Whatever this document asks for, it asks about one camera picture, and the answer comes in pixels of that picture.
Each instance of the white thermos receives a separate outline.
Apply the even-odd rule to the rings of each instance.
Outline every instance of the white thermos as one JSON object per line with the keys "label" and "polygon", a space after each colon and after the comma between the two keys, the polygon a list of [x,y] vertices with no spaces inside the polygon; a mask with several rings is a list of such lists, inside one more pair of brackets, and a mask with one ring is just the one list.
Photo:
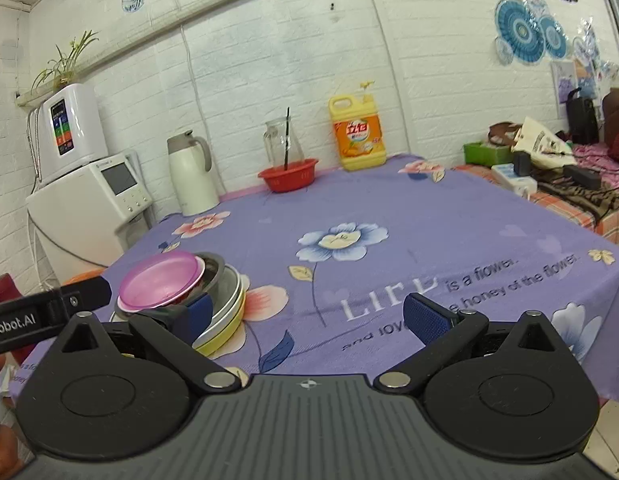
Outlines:
{"label": "white thermos", "polygon": [[167,139],[169,173],[185,216],[203,213],[218,205],[218,192],[211,176],[211,151],[205,139],[192,130]]}

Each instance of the power strip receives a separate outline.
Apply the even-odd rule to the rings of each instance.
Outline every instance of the power strip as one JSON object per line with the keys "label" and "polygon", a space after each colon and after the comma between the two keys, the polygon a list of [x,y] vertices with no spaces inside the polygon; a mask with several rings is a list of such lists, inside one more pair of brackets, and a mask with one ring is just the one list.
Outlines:
{"label": "power strip", "polygon": [[492,174],[498,183],[516,195],[529,199],[529,195],[538,191],[538,184],[531,176],[518,176],[513,171],[513,164],[492,166]]}

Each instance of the glass pitcher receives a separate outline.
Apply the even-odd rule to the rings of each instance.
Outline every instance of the glass pitcher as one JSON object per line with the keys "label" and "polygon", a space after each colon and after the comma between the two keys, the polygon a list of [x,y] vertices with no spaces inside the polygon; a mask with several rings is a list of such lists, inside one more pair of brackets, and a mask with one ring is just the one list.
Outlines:
{"label": "glass pitcher", "polygon": [[273,121],[267,121],[265,126],[267,130],[263,136],[263,141],[267,151],[267,158],[269,158],[272,168],[284,168],[286,146],[288,147],[288,168],[292,164],[297,165],[299,162],[304,162],[305,157],[294,134],[291,118],[288,120],[286,117],[281,117]]}

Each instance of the blue paper fan decoration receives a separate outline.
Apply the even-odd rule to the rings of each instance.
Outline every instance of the blue paper fan decoration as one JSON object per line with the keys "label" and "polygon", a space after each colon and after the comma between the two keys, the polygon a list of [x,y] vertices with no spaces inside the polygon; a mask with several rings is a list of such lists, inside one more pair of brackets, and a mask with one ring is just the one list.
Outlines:
{"label": "blue paper fan decoration", "polygon": [[542,16],[539,19],[539,25],[545,36],[545,48],[550,55],[558,57],[558,59],[565,57],[567,55],[567,38],[560,23],[551,16]]}
{"label": "blue paper fan decoration", "polygon": [[501,0],[496,6],[495,21],[514,56],[525,63],[535,63],[543,57],[545,38],[521,0]]}

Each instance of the green box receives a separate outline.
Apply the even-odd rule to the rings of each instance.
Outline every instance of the green box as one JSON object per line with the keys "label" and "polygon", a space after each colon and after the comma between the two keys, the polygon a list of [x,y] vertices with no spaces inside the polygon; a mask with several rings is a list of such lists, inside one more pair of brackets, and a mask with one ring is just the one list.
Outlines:
{"label": "green box", "polygon": [[482,142],[463,144],[465,164],[480,164],[491,168],[496,164],[509,164],[513,160],[509,146],[485,146]]}

